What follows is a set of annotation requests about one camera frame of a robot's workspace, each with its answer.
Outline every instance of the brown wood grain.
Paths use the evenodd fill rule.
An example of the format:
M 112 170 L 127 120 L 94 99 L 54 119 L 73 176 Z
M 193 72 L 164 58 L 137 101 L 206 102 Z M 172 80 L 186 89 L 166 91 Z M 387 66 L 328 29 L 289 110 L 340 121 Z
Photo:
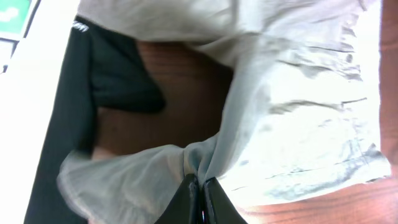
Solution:
M 382 151 L 398 164 L 398 1 L 385 0 L 382 27 Z M 181 44 L 139 43 L 142 58 L 167 100 L 159 114 L 100 109 L 94 157 L 132 154 L 164 144 L 186 146 L 214 135 L 231 71 Z M 398 224 L 398 180 L 360 184 L 321 197 L 281 205 L 240 208 L 250 223 Z

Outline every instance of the black cloth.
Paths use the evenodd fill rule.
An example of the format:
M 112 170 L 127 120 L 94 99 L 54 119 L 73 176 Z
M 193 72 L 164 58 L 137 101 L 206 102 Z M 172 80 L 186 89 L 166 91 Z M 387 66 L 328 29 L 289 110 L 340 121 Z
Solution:
M 92 153 L 99 106 L 155 113 L 165 101 L 146 72 L 133 39 L 77 17 L 63 59 L 25 224 L 86 223 L 67 207 L 56 178 L 72 149 Z

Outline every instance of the wooden surface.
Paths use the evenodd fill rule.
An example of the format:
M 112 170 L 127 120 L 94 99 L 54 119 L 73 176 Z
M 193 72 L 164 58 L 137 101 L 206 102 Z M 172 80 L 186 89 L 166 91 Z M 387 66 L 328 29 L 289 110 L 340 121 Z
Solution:
M 398 164 L 398 2 L 384 1 L 381 63 L 382 151 Z M 95 157 L 130 154 L 164 144 L 186 146 L 214 135 L 231 71 L 180 44 L 140 43 L 148 71 L 167 100 L 161 114 L 100 109 Z M 348 187 L 282 205 L 239 210 L 250 223 L 398 223 L 398 180 Z

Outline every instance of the black fabric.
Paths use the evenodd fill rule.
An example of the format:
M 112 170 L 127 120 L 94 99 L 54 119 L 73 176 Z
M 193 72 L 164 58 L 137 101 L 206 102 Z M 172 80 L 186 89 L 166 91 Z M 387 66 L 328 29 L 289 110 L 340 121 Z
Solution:
M 188 174 L 155 224 L 202 224 L 199 199 L 198 180 L 194 174 Z
M 80 17 L 73 26 L 25 224 L 87 223 L 67 207 L 56 178 L 72 149 L 92 153 L 98 106 L 153 113 L 165 105 L 134 40 Z
M 205 224 L 247 224 L 215 177 L 202 188 Z

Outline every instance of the green sign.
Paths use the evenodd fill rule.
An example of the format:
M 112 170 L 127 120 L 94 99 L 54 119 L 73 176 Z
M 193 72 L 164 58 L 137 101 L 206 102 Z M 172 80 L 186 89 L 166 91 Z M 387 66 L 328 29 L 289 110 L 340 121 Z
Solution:
M 0 0 L 0 33 L 20 34 L 29 5 L 29 0 Z

